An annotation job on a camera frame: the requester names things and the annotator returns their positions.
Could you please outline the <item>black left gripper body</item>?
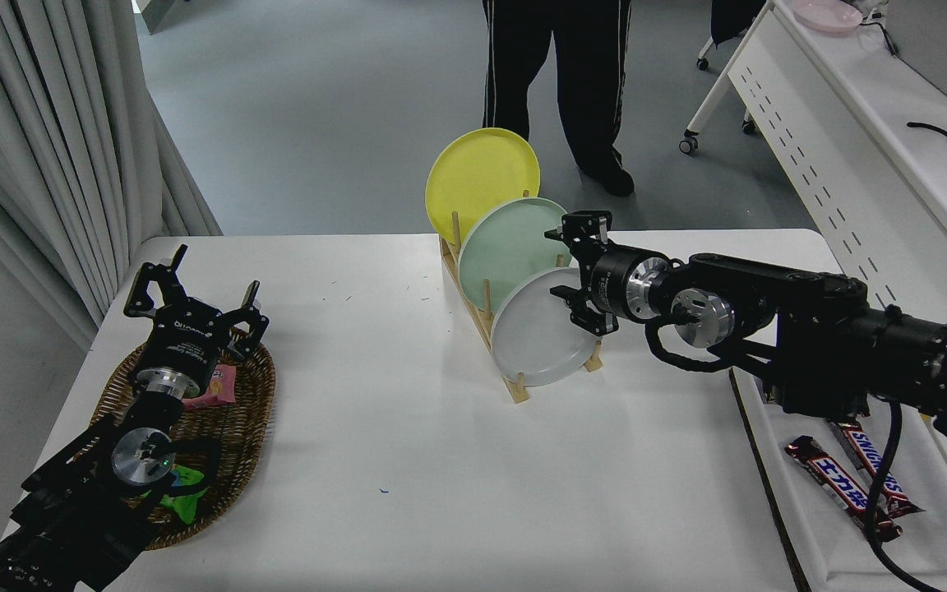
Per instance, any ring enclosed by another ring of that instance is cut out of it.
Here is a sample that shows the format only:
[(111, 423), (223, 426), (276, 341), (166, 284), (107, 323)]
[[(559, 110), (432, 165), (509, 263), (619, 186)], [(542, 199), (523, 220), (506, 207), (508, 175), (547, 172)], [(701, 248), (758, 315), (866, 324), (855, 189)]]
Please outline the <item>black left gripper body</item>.
[(208, 386), (222, 349), (230, 341), (230, 329), (221, 316), (218, 308), (199, 300), (158, 308), (135, 374), (161, 368), (187, 376), (196, 387)]

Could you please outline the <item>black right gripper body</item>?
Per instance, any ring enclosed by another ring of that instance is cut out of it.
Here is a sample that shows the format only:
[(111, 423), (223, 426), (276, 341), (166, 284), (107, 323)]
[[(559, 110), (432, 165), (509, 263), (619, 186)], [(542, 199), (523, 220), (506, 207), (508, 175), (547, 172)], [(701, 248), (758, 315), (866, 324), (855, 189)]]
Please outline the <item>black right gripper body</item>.
[(589, 293), (594, 306), (627, 320), (643, 322), (643, 251), (594, 250)]

